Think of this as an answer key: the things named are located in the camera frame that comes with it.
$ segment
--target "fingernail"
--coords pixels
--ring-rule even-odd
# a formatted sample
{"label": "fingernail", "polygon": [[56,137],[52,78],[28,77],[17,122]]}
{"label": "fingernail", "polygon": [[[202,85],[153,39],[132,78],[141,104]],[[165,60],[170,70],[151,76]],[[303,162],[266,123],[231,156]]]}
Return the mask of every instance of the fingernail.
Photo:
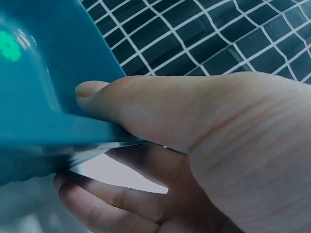
{"label": "fingernail", "polygon": [[87,81],[76,86],[75,93],[77,97],[90,97],[99,92],[109,83],[102,81]]}

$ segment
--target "palm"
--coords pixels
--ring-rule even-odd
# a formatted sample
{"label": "palm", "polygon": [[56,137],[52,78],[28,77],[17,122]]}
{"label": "palm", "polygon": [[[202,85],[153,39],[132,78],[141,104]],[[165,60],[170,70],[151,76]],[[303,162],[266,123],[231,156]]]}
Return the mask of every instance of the palm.
{"label": "palm", "polygon": [[110,153],[114,159],[169,188],[155,194],[100,183],[66,172],[55,177],[61,201],[95,233],[241,232],[209,201],[187,158],[157,146]]}

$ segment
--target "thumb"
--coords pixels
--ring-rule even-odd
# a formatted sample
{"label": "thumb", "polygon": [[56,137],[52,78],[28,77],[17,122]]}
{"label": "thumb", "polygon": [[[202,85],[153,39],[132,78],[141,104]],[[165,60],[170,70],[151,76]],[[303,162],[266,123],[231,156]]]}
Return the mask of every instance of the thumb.
{"label": "thumb", "polygon": [[94,117],[118,123],[143,139],[188,152],[206,132],[291,84],[262,73],[221,78],[135,76],[108,86],[86,82],[76,93],[80,107]]}
{"label": "thumb", "polygon": [[77,87],[94,117],[188,153],[211,201],[247,233],[296,232],[309,222],[310,97],[306,84],[248,72]]}

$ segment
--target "knuckle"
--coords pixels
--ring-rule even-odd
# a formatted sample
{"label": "knuckle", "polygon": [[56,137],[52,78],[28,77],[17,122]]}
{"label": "knuckle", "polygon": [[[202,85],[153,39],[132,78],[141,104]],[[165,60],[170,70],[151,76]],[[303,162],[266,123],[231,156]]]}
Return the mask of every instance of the knuckle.
{"label": "knuckle", "polygon": [[111,199],[111,205],[122,209],[123,205],[124,205],[124,200],[126,198],[128,189],[122,189],[120,192],[117,192]]}
{"label": "knuckle", "polygon": [[90,229],[97,226],[99,222],[101,221],[100,218],[103,212],[104,212],[104,209],[94,206],[87,216],[86,226]]}

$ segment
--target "finger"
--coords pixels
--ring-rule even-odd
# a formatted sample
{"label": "finger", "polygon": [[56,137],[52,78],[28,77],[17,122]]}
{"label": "finger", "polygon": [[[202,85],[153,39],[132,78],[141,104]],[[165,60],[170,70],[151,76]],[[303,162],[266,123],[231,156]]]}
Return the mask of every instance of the finger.
{"label": "finger", "polygon": [[75,183],[107,204],[152,222],[162,221],[165,205],[169,204],[165,202],[166,195],[105,184],[71,171],[59,173],[54,178],[56,190],[65,183]]}
{"label": "finger", "polygon": [[114,149],[106,154],[169,189],[187,190],[196,184],[187,157],[163,147],[144,144]]}
{"label": "finger", "polygon": [[71,214],[94,233],[156,233],[159,228],[136,214],[105,203],[73,183],[60,187],[59,198]]}
{"label": "finger", "polygon": [[221,78],[128,77],[105,85],[89,97],[78,95],[81,108],[138,137],[188,152],[207,131],[295,84],[262,73],[238,73]]}

